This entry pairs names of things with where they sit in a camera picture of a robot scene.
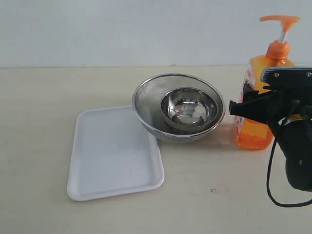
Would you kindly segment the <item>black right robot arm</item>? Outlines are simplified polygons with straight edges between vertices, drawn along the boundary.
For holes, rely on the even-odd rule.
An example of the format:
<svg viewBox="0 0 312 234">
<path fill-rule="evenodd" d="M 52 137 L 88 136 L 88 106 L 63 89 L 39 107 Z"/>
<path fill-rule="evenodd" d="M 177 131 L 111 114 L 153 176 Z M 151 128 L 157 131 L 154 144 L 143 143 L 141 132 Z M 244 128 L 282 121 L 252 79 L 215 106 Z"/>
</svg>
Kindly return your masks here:
<svg viewBox="0 0 312 234">
<path fill-rule="evenodd" d="M 230 102 L 231 115 L 268 125 L 286 158 L 286 176 L 298 190 L 312 190 L 312 90 L 279 89 L 259 93 L 248 83 L 241 103 Z"/>
</svg>

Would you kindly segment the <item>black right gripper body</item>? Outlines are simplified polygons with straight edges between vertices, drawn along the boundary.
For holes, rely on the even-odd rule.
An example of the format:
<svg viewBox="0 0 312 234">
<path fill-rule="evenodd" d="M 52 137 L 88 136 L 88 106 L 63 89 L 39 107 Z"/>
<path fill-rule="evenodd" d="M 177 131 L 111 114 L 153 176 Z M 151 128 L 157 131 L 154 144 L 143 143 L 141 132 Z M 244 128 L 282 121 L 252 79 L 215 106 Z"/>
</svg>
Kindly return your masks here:
<svg viewBox="0 0 312 234">
<path fill-rule="evenodd" d="M 269 84 L 265 86 L 273 97 L 267 103 L 270 111 L 268 126 L 275 144 L 311 144 L 312 85 Z"/>
</svg>

